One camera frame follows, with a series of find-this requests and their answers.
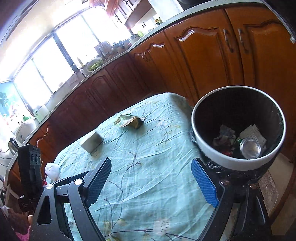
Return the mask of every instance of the pink clothing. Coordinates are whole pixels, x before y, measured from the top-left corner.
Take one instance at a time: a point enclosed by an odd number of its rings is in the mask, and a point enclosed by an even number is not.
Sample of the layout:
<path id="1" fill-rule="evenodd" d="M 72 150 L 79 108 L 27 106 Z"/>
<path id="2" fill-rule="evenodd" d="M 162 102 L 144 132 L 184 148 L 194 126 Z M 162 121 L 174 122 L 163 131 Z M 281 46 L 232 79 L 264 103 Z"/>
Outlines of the pink clothing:
<path id="1" fill-rule="evenodd" d="M 21 241 L 29 241 L 29 238 L 30 238 L 30 228 L 31 228 L 31 226 L 29 226 L 28 233 L 27 234 L 16 233 L 16 235 L 18 236 L 18 238 Z"/>

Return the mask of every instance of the screw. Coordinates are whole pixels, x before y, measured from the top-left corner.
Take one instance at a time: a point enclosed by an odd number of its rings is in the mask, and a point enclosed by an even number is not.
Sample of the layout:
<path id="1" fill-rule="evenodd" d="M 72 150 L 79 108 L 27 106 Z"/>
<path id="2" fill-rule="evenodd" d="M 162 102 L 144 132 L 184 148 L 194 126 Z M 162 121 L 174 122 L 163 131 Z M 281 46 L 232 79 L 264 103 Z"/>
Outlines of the screw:
<path id="1" fill-rule="evenodd" d="M 252 184 L 250 184 L 250 188 L 252 188 L 252 189 L 256 189 L 256 188 L 257 188 L 257 185 L 254 184 L 254 183 L 252 183 Z"/>
<path id="2" fill-rule="evenodd" d="M 229 184 L 229 181 L 226 180 L 226 179 L 223 179 L 220 181 L 223 185 L 228 185 Z"/>

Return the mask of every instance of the crumpled paper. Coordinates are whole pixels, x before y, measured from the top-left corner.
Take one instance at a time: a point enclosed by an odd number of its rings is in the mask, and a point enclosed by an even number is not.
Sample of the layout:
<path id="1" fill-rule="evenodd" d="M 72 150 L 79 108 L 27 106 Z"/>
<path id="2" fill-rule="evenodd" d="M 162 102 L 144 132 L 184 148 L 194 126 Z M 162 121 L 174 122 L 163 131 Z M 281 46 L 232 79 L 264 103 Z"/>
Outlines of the crumpled paper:
<path id="1" fill-rule="evenodd" d="M 235 131 L 222 124 L 220 126 L 220 135 L 213 139 L 213 146 L 232 146 L 234 141 Z"/>

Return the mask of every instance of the white box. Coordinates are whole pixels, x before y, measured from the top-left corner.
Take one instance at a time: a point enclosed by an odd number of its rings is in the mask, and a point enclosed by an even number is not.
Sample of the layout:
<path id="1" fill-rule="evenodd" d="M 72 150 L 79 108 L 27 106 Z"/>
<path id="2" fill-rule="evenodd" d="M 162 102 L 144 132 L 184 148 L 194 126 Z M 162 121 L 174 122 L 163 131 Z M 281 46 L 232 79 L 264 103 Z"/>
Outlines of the white box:
<path id="1" fill-rule="evenodd" d="M 91 153 L 98 145 L 103 142 L 103 138 L 96 132 L 96 130 L 91 131 L 81 138 L 79 141 L 80 146 Z"/>

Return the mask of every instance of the trash can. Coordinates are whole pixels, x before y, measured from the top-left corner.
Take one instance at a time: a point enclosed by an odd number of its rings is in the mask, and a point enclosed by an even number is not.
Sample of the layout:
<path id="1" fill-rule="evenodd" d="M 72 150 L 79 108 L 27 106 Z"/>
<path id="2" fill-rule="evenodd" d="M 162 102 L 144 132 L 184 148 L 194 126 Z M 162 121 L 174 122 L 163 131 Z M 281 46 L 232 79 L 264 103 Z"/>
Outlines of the trash can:
<path id="1" fill-rule="evenodd" d="M 264 167 L 258 173 L 261 176 L 263 172 L 263 175 L 280 152 L 286 133 L 285 118 L 275 100 L 247 86 L 227 86 L 206 94 L 195 105 L 191 122 L 208 168 L 226 174 L 253 173 Z M 240 159 L 217 151 L 213 148 L 213 139 L 221 125 L 234 130 L 237 137 L 250 125 L 256 125 L 266 139 L 264 152 L 255 159 Z"/>

